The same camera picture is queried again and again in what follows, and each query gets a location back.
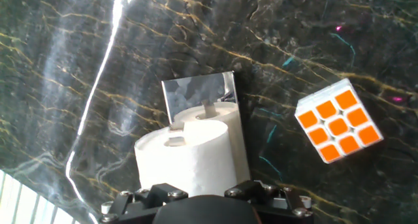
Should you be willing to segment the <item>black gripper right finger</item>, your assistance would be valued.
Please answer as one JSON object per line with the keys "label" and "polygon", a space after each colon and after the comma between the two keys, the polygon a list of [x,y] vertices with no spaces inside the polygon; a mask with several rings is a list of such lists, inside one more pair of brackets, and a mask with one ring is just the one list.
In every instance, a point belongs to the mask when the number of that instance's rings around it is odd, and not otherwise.
{"label": "black gripper right finger", "polygon": [[248,180],[226,190],[225,197],[250,204],[262,223],[314,224],[312,199],[290,187]]}

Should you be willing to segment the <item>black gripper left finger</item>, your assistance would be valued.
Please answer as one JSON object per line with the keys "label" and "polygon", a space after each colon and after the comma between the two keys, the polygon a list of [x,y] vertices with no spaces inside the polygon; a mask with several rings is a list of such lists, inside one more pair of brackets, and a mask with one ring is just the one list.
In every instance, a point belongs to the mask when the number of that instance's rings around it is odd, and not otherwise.
{"label": "black gripper left finger", "polygon": [[153,185],[134,193],[121,191],[111,202],[108,213],[100,217],[99,223],[152,223],[164,204],[188,197],[187,192],[169,184]]}

